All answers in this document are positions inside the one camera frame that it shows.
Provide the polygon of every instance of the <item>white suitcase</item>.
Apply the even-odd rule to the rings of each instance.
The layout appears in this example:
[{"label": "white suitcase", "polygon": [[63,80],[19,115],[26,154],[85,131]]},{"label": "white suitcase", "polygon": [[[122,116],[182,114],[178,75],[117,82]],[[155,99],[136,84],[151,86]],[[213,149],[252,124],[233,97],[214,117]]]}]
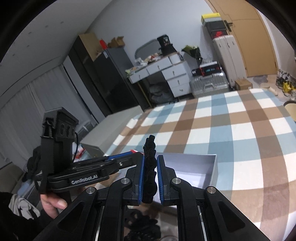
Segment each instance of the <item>white suitcase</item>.
[{"label": "white suitcase", "polygon": [[229,84],[234,87],[235,81],[247,77],[242,55],[232,35],[225,35],[213,39],[220,61],[226,71]]}]

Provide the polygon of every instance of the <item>plaid bedsheet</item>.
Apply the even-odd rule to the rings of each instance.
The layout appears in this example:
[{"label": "plaid bedsheet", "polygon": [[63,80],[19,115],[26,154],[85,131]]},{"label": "plaid bedsheet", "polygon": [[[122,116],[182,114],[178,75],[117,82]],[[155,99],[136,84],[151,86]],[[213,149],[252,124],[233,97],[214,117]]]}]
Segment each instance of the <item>plaid bedsheet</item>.
[{"label": "plaid bedsheet", "polygon": [[296,124],[269,91],[251,89],[148,110],[131,119],[107,155],[143,150],[217,154],[216,187],[272,241],[296,223]]}]

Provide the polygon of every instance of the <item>curtain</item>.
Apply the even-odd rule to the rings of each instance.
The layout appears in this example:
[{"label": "curtain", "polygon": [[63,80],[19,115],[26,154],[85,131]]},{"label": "curtain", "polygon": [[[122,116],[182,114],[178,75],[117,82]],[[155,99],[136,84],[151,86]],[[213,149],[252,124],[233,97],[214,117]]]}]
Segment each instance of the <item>curtain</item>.
[{"label": "curtain", "polygon": [[77,129],[88,122],[96,124],[63,67],[58,66],[22,88],[0,110],[1,156],[26,171],[27,160],[40,145],[44,112],[58,107],[79,120]]}]

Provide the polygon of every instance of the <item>silver bolt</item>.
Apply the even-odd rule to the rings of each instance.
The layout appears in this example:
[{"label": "silver bolt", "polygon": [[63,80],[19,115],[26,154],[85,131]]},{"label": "silver bolt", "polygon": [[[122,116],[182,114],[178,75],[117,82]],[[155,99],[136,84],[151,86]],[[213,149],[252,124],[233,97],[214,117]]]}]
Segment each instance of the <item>silver bolt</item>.
[{"label": "silver bolt", "polygon": [[179,184],[179,183],[181,183],[181,179],[180,178],[173,178],[172,182],[175,184]]},{"label": "silver bolt", "polygon": [[89,188],[86,190],[86,192],[87,192],[88,194],[93,194],[95,191],[96,191],[96,188],[94,188],[94,187],[89,187]]},{"label": "silver bolt", "polygon": [[122,184],[128,184],[129,183],[129,179],[125,177],[125,178],[121,179],[121,183]]},{"label": "silver bolt", "polygon": [[208,193],[211,193],[211,194],[214,194],[216,192],[216,188],[214,188],[214,187],[208,187],[207,188],[207,192]]}]

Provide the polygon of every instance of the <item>gray cloth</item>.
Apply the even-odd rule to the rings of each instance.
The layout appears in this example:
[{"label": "gray cloth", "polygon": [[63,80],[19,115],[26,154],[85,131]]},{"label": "gray cloth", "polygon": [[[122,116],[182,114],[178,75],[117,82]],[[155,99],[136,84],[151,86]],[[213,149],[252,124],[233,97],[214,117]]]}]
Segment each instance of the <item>gray cloth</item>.
[{"label": "gray cloth", "polygon": [[40,216],[40,212],[37,210],[37,208],[17,194],[14,194],[11,197],[8,207],[15,215],[24,217],[26,219],[35,219]]}]

